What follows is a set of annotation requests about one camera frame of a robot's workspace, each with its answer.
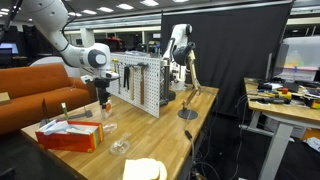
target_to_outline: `floor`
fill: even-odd
[[[233,117],[217,115],[216,119],[212,117],[211,122],[211,136],[208,131],[200,153],[195,158],[198,163],[196,170],[209,180],[218,179],[216,173],[206,164],[208,163],[221,180],[236,180],[239,177],[258,179],[271,137],[243,131],[240,138],[239,121]],[[240,139],[242,145],[237,160]],[[17,180],[76,179],[20,132],[0,137],[0,174],[10,167],[15,169],[16,175],[13,179]],[[320,153],[301,141],[290,142],[276,179],[314,180],[320,177],[319,167]]]

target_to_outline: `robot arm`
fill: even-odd
[[[185,81],[185,65],[181,65],[176,62],[173,57],[174,51],[181,47],[185,47],[188,43],[188,36],[192,32],[192,26],[190,24],[178,24],[173,27],[171,38],[169,39],[167,49],[163,55],[163,61],[167,65],[170,64],[170,72],[174,77],[175,82]]]
[[[95,43],[89,48],[72,46],[61,33],[67,23],[68,11],[61,0],[24,0],[22,10],[32,16],[37,29],[63,56],[71,67],[92,67],[95,78],[117,78],[110,71],[110,49],[107,45]]]

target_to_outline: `white pegboard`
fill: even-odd
[[[114,80],[110,82],[110,86],[107,91],[114,96],[117,96],[130,104],[150,113],[151,115],[159,118],[160,108],[160,59],[150,58],[144,56],[133,56],[126,54],[111,53],[111,58],[115,58],[119,61],[120,74],[120,92],[119,92],[119,81]],[[130,90],[127,86],[124,87],[124,67],[137,65],[138,63],[147,64],[148,67],[144,69],[144,105],[140,103],[140,81],[141,81],[141,68],[134,66],[134,99],[130,99]]]

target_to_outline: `black backdrop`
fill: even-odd
[[[196,44],[197,78],[203,86],[220,89],[218,112],[235,116],[235,105],[245,94],[243,78],[265,77],[269,53],[282,40],[291,7],[286,2],[204,13],[163,13],[162,52],[173,25],[191,24],[189,41]]]

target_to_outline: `screen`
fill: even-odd
[[[19,54],[17,44],[16,43],[1,43],[0,49],[11,48],[12,54]]]
[[[272,77],[275,77],[279,74],[282,73],[284,64],[286,62],[287,58],[287,53],[289,50],[289,45],[288,44],[281,44],[279,47],[279,50],[277,52],[275,61],[274,61],[274,66],[272,70]]]

